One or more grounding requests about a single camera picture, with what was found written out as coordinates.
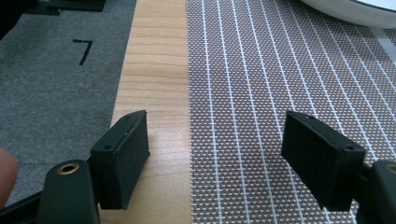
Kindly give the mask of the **woven striped grey placemat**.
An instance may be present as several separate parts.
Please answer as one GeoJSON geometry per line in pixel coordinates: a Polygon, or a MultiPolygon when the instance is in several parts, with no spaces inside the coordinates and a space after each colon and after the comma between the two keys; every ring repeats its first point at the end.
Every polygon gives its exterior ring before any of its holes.
{"type": "Polygon", "coordinates": [[[396,161],[396,29],[302,0],[188,0],[187,21],[193,224],[355,224],[320,209],[282,158],[285,116],[396,161]]]}

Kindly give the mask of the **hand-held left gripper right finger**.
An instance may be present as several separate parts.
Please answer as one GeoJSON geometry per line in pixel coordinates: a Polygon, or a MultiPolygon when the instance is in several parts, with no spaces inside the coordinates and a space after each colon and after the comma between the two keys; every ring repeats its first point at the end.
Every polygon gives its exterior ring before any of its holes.
{"type": "Polygon", "coordinates": [[[289,111],[281,156],[302,179],[321,208],[347,211],[366,149],[319,119],[289,111]]]}

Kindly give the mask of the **white plate with dark rim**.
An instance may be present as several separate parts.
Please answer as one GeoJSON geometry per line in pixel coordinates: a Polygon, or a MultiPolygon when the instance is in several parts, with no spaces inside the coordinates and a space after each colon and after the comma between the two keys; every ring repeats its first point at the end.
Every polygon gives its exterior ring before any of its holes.
{"type": "Polygon", "coordinates": [[[358,25],[396,29],[396,0],[301,0],[336,19],[358,25]]]}

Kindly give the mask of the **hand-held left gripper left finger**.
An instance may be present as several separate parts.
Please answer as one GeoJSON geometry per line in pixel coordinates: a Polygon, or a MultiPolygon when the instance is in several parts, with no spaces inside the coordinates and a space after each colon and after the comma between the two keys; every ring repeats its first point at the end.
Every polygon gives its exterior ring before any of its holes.
{"type": "Polygon", "coordinates": [[[102,209],[128,208],[148,157],[146,110],[121,117],[91,148],[95,195],[102,209]]]}

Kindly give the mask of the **black stand with square base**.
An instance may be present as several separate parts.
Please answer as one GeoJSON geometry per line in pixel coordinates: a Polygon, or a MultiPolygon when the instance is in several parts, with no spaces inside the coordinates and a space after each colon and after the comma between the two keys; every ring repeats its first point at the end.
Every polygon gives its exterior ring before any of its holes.
{"type": "Polygon", "coordinates": [[[101,12],[106,0],[38,0],[26,14],[59,16],[63,10],[101,12]]]}

